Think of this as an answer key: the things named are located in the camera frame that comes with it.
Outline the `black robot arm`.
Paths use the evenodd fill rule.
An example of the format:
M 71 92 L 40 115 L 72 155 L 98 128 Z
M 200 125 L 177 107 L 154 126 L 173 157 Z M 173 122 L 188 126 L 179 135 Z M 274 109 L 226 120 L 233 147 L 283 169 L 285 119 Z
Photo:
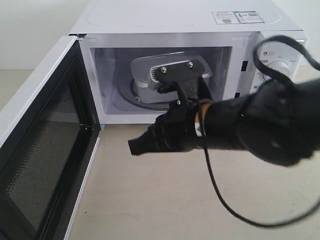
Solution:
M 173 103 L 128 146 L 134 156 L 207 147 L 248 151 L 279 166 L 296 165 L 320 148 L 320 81 L 289 90 L 269 80 L 255 93 L 234 99 Z

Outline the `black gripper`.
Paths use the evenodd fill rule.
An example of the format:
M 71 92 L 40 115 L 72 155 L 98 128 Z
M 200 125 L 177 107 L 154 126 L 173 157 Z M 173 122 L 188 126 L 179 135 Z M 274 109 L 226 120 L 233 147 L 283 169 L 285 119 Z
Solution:
M 189 152 L 202 148 L 201 137 L 204 134 L 197 133 L 200 128 L 200 115 L 204 116 L 212 103 L 209 99 L 190 102 L 187 112 L 180 120 L 173 119 L 178 107 L 170 108 L 168 112 L 156 118 L 149 127 L 151 132 L 128 140 L 131 155 Z

